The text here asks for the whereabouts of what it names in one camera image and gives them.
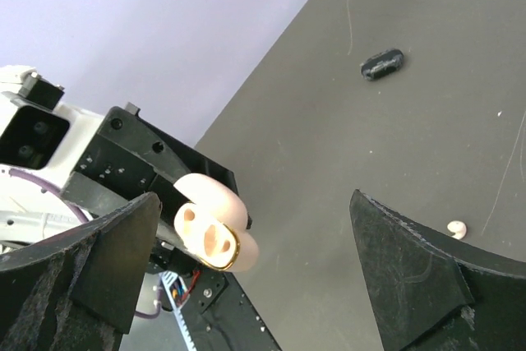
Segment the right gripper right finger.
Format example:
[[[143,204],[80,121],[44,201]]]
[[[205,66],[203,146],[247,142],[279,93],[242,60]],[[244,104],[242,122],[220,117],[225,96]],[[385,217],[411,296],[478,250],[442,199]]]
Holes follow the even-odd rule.
[[[523,350],[525,264],[419,224],[359,190],[349,214],[385,350]]]

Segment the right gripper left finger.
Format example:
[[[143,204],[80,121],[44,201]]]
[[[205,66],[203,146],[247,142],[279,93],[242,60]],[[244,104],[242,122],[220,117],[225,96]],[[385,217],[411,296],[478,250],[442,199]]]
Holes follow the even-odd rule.
[[[3,350],[117,350],[161,213],[154,193],[1,256]]]

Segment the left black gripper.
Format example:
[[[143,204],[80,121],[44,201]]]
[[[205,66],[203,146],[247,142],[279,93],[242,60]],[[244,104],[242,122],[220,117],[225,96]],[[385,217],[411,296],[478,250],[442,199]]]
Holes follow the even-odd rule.
[[[237,190],[233,172],[140,118],[113,107],[70,173],[61,197],[94,215],[105,215],[153,192],[162,204],[157,239],[179,244],[173,218],[183,194],[173,184],[189,173],[205,174]]]

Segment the cream earbud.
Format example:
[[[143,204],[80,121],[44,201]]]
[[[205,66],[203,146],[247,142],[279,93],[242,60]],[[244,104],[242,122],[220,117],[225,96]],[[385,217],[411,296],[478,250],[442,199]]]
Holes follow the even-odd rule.
[[[450,221],[446,228],[450,233],[450,236],[457,240],[464,239],[468,232],[468,226],[466,223],[459,220]]]

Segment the cream earbud charging case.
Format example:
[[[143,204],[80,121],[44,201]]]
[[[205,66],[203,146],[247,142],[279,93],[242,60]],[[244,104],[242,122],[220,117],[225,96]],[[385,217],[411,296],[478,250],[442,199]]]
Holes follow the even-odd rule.
[[[259,247],[247,231],[247,208],[238,195],[200,173],[189,173],[173,186],[187,199],[173,220],[186,251],[215,270],[251,269]]]

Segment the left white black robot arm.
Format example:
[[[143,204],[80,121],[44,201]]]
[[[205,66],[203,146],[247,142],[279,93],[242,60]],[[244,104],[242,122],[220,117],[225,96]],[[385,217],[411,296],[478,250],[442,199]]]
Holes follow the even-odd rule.
[[[224,169],[140,117],[16,99],[1,107],[1,239],[32,244],[146,194],[157,242],[210,266],[238,253],[247,211]]]

